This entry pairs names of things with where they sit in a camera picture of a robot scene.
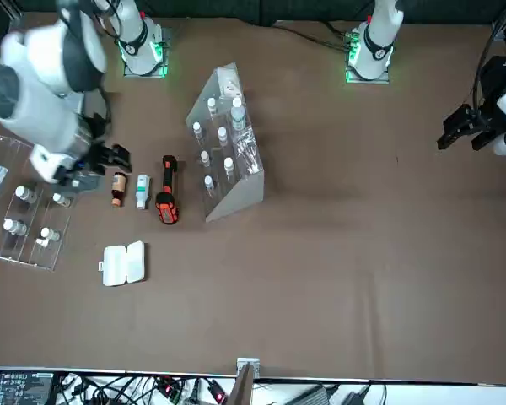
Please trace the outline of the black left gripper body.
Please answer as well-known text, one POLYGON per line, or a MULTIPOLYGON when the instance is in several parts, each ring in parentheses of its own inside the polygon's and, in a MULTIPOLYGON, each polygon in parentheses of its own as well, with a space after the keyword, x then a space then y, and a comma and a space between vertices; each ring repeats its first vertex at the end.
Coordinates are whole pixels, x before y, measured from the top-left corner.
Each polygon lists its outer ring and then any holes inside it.
POLYGON ((471 113, 471 127, 468 131, 469 135, 482 132, 494 132, 500 135, 506 132, 506 116, 497 107, 469 107, 471 113))

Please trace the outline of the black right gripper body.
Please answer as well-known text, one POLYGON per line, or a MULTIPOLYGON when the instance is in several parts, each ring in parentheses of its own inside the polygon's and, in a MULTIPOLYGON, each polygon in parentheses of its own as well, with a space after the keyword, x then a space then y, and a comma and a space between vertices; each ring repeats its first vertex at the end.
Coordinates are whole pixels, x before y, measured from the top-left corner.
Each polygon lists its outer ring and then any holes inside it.
POLYGON ((107 120, 99 113, 95 113, 93 116, 86 116, 84 122, 89 127, 89 149, 80 160, 80 164, 85 169, 92 169, 92 148, 93 146, 105 146, 107 120))

